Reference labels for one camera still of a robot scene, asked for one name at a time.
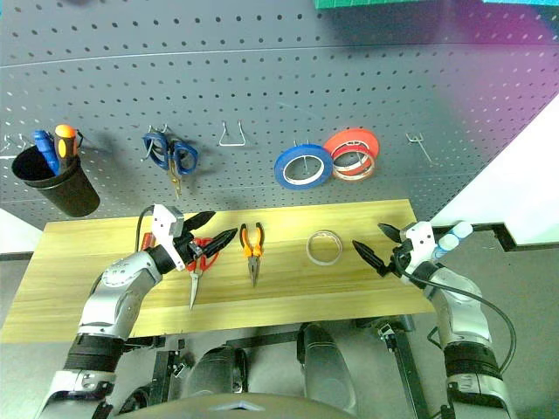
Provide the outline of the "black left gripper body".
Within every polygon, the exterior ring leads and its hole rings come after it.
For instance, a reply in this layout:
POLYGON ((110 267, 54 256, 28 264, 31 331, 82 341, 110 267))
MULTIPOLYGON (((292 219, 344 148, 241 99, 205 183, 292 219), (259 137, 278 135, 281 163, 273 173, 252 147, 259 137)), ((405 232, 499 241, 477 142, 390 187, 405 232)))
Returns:
POLYGON ((192 234, 175 238, 174 247, 185 264, 190 264, 204 254, 203 247, 195 242, 195 237, 192 234))

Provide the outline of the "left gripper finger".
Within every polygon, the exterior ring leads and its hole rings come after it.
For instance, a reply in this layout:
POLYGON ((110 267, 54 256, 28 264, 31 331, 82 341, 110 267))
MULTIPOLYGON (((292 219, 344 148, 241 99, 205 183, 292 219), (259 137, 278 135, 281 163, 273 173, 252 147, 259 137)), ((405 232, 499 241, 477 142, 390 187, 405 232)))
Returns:
POLYGON ((238 229, 233 228, 229 230, 222 231, 215 237, 200 238, 199 244, 197 245, 201 251, 198 254, 198 259, 200 258, 212 258, 223 250, 237 235, 238 229))
POLYGON ((185 219, 183 222, 182 228, 182 237, 186 237, 190 234, 193 230, 197 230, 204 225, 206 225, 214 216, 216 215, 215 211, 202 211, 194 216, 191 216, 188 219, 185 219))

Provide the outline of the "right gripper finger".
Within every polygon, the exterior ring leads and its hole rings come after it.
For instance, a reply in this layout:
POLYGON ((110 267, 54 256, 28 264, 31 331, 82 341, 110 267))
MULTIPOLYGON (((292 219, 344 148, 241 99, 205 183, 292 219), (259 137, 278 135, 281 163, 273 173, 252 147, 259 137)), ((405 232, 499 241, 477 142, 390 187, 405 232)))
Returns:
POLYGON ((352 244, 360 258, 371 266, 379 276, 384 277, 389 272, 388 266, 368 245, 356 240, 353 240, 352 244))
POLYGON ((387 223, 379 223, 378 228, 380 231, 389 238, 394 243, 402 243, 402 233, 397 227, 387 224, 387 223))

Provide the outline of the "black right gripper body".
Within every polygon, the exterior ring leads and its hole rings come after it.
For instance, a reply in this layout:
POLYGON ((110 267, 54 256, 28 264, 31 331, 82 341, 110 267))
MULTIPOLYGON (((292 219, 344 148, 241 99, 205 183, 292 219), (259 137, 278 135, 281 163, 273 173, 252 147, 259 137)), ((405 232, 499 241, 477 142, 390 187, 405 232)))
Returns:
POLYGON ((410 239, 405 239, 400 245, 392 250, 390 262, 386 268, 388 273, 392 273, 397 277, 410 277, 411 274, 406 271, 406 268, 411 261, 411 252, 413 251, 413 244, 410 239))

